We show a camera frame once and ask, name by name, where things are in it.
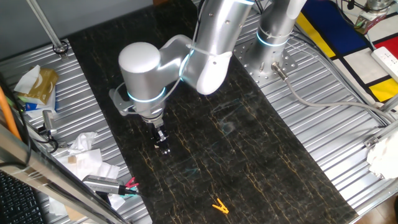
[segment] red panel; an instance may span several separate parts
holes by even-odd
[[[398,37],[385,40],[375,45],[376,48],[386,47],[396,58],[398,58]]]

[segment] corrugated metal surface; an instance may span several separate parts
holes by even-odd
[[[255,37],[259,15],[252,13],[237,41],[236,56],[242,46]],[[307,45],[290,39],[290,45],[316,55]],[[286,48],[298,63],[298,70],[289,74],[297,93],[311,102],[358,101],[339,80],[313,56]],[[252,76],[271,105],[325,172],[343,198],[359,215],[366,213],[394,193],[398,181],[381,180],[369,171],[368,150],[363,142],[378,132],[381,125],[370,113],[357,107],[307,107],[292,96],[286,84],[276,75]]]
[[[1,62],[0,72],[6,78],[7,84],[14,88],[21,76],[32,66],[40,65],[41,67],[55,69],[60,76],[56,87],[58,113],[54,118],[58,133],[54,136],[55,139],[66,141],[68,145],[71,145],[80,133],[97,132],[98,136],[93,143],[93,149],[101,149],[104,162],[120,167],[118,178],[126,183],[131,178],[126,163],[79,66],[73,49],[68,51],[68,55],[68,60],[60,60],[60,57],[52,51],[52,45],[49,45]],[[30,119],[29,122],[33,126],[39,127],[42,126],[43,119]],[[45,215],[50,223],[81,223],[84,221],[72,222],[68,216],[50,214],[48,197],[40,194],[40,198]],[[118,210],[125,219],[140,224],[152,223],[140,197],[129,197],[125,200],[124,205]]]

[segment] yellow panel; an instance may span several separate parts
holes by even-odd
[[[383,102],[391,99],[398,93],[398,83],[390,78],[389,80],[370,86],[369,89],[371,89],[374,96],[377,97],[380,102]]]
[[[336,54],[331,50],[331,48],[322,39],[321,35],[316,31],[311,23],[305,18],[305,16],[300,12],[298,15],[297,23],[300,27],[311,37],[311,39],[324,51],[328,57],[336,56]]]

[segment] black work surface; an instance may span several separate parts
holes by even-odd
[[[108,91],[123,82],[118,55],[144,41],[192,37],[196,8],[172,0],[68,39],[154,223],[347,223],[345,202],[233,57],[210,96],[181,82],[164,113],[173,156],[154,148],[139,116],[122,117]],[[213,208],[217,198],[227,215]]]

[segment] white power strip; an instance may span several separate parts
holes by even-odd
[[[378,64],[398,82],[398,60],[385,47],[378,48],[372,53]]]

